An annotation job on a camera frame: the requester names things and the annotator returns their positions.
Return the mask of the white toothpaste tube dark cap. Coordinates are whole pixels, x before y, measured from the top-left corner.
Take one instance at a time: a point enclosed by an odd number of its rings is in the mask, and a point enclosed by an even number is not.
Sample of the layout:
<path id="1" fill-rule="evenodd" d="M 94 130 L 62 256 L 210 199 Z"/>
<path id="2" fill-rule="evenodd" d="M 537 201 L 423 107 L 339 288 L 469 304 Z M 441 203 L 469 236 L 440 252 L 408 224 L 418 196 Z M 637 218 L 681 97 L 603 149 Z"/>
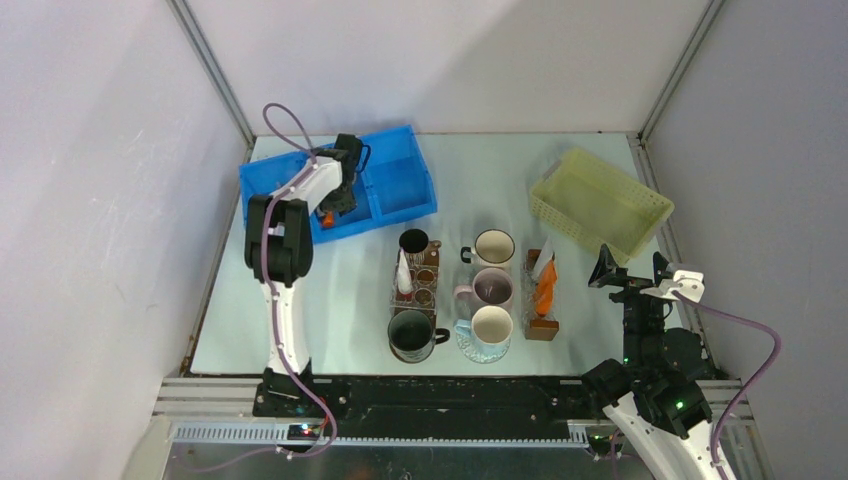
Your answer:
<path id="1" fill-rule="evenodd" d="M 542 249 L 539 252 L 539 255 L 538 255 L 537 260 L 536 260 L 536 264 L 534 265 L 534 268 L 533 268 L 533 271 L 532 271 L 532 277 L 535 280 L 538 280 L 541 277 L 541 275 L 544 272 L 547 265 L 554 258 L 554 255 L 555 255 L 555 253 L 554 253 L 554 250 L 553 250 L 552 240 L 551 240 L 550 237 L 547 237 Z"/>

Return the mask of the clear holder with brown lid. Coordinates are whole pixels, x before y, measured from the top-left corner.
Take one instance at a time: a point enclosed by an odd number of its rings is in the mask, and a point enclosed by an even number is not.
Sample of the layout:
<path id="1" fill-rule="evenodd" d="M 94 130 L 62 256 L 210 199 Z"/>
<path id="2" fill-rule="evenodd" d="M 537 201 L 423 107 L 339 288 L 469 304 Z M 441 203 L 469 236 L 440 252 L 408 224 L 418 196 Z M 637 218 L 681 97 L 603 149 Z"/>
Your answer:
<path id="1" fill-rule="evenodd" d="M 558 274 L 551 259 L 538 277 L 533 276 L 541 253 L 540 249 L 528 249 L 525 253 L 521 270 L 521 325 L 527 340 L 550 342 L 560 330 L 560 323 L 553 312 Z"/>

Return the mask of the cream mug with black rim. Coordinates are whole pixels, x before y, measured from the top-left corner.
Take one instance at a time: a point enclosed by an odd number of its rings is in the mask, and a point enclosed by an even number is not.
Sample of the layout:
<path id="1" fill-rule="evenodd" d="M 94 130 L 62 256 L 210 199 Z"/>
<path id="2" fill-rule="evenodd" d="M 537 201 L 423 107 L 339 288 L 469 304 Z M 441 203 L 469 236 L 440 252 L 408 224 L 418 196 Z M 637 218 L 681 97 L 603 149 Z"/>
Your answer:
<path id="1" fill-rule="evenodd" d="M 476 237 L 472 246 L 461 248 L 460 258 L 465 264 L 508 269 L 515 253 L 516 244 L 510 234 L 500 229 L 488 229 Z"/>

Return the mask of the dark green mug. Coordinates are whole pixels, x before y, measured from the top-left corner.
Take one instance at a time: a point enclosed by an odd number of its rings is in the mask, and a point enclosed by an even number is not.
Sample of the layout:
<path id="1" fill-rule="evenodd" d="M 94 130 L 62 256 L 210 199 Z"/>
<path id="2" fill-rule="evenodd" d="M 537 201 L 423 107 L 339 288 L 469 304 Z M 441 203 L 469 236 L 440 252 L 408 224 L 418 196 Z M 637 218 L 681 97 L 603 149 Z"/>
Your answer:
<path id="1" fill-rule="evenodd" d="M 394 315 L 387 327 L 389 348 L 402 362 L 417 364 L 426 360 L 437 345 L 446 343 L 451 333 L 437 328 L 419 310 L 403 310 Z"/>

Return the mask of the pink mug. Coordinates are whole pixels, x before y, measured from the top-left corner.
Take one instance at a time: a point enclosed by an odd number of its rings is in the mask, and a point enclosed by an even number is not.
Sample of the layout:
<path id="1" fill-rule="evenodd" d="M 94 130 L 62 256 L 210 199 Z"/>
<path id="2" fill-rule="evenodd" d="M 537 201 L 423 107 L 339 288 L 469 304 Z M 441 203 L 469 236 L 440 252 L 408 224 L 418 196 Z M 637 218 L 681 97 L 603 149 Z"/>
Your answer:
<path id="1" fill-rule="evenodd" d="M 514 300 L 514 284 L 505 270 L 485 268 L 473 277 L 470 284 L 457 286 L 453 295 L 467 306 L 471 315 L 485 306 L 510 311 Z"/>

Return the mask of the brown wooden oval tray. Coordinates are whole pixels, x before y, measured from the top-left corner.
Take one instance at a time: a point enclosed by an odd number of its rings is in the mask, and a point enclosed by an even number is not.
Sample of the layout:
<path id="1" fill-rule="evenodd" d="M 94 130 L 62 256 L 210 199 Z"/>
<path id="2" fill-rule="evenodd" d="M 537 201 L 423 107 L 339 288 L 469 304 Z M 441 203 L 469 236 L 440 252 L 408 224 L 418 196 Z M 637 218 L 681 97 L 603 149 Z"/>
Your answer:
<path id="1" fill-rule="evenodd" d="M 437 326 L 437 293 L 441 242 L 429 240 L 417 252 L 400 247 L 389 299 L 387 340 L 401 362 L 425 361 L 450 338 Z"/>

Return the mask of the orange toothpaste tube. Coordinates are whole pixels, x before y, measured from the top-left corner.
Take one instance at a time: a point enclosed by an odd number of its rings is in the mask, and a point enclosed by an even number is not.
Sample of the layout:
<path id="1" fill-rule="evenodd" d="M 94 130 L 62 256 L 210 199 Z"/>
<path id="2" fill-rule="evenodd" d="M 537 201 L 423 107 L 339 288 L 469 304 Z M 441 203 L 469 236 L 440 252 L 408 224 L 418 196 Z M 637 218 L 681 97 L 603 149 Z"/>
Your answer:
<path id="1" fill-rule="evenodd" d="M 533 294 L 534 311 L 538 316 L 544 317 L 549 314 L 554 301 L 554 291 L 558 280 L 555 262 L 547 265 L 541 277 L 538 279 Z"/>

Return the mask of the brown metallic cup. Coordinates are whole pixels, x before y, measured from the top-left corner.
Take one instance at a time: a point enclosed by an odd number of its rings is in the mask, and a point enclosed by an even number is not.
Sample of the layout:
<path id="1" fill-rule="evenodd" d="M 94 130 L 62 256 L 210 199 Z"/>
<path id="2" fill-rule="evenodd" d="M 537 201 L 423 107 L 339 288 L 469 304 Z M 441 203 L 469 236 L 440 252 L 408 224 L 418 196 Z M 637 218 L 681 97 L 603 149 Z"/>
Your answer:
<path id="1" fill-rule="evenodd" d="M 413 268 L 437 266 L 441 246 L 440 240 L 431 240 L 424 230 L 418 228 L 408 229 L 399 237 L 399 248 Z"/>

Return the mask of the light blue mug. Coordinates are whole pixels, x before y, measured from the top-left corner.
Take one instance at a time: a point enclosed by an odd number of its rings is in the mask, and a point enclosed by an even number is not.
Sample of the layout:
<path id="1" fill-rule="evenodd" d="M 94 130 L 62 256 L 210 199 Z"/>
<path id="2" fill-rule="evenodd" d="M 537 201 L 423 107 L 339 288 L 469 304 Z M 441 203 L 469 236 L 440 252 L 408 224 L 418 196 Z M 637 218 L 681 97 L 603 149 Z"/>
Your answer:
<path id="1" fill-rule="evenodd" d="M 469 336 L 478 349 L 493 350 L 495 345 L 511 340 L 514 321 L 507 310 L 485 306 L 471 319 L 458 319 L 453 328 L 456 335 Z"/>

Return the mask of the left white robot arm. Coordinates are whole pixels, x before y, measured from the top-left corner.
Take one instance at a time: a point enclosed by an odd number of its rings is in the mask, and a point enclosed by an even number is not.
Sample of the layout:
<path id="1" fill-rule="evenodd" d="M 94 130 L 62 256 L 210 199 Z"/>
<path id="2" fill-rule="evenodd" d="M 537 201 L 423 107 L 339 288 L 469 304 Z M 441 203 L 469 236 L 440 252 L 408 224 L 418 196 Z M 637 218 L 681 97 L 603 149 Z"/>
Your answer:
<path id="1" fill-rule="evenodd" d="M 305 165 L 285 185 L 247 201 L 245 263 L 268 307 L 267 368 L 276 375 L 300 374 L 310 362 L 303 317 L 295 305 L 296 282 L 313 261 L 309 217 L 355 210 L 354 183 L 369 157 L 370 148 L 361 139 L 340 134 L 332 147 L 309 150 Z"/>

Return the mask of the white toothpaste tube red cap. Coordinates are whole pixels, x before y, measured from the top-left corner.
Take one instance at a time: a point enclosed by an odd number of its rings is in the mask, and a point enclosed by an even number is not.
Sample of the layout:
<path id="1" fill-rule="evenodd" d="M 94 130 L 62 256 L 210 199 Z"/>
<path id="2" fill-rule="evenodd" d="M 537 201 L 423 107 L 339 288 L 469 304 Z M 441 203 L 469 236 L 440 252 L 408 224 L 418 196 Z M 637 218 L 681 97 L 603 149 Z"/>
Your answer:
<path id="1" fill-rule="evenodd" d="M 413 278 L 408 265 L 406 252 L 403 249 L 400 249 L 398 253 L 395 281 L 397 291 L 400 295 L 403 297 L 409 297 L 413 293 Z"/>

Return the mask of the clear textured two-hole holder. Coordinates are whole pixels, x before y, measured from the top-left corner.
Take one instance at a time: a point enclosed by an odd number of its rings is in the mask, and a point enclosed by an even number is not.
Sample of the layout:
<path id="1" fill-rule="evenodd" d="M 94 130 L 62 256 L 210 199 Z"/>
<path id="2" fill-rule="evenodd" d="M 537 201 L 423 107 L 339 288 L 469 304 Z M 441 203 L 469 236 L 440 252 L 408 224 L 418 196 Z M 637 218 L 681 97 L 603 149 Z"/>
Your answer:
<path id="1" fill-rule="evenodd" d="M 391 316 L 412 310 L 425 314 L 435 324 L 437 320 L 438 267 L 410 268 L 413 278 L 413 293 L 403 297 L 395 289 L 389 302 Z"/>

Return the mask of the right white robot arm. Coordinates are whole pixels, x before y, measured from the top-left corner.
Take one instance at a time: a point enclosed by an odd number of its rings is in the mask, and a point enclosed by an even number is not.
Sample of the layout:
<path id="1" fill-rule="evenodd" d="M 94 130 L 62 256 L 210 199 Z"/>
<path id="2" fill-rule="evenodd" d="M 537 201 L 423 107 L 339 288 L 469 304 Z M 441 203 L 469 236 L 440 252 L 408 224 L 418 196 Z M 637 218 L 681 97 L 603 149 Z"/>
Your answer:
<path id="1" fill-rule="evenodd" d="M 735 474 L 715 435 L 713 412 L 697 381 L 709 371 L 699 334 L 669 328 L 677 302 L 701 300 L 704 275 L 653 256 L 650 278 L 632 276 L 607 245 L 588 281 L 615 287 L 609 299 L 623 308 L 623 353 L 581 377 L 581 402 L 608 418 L 631 442 L 657 479 L 732 479 Z"/>

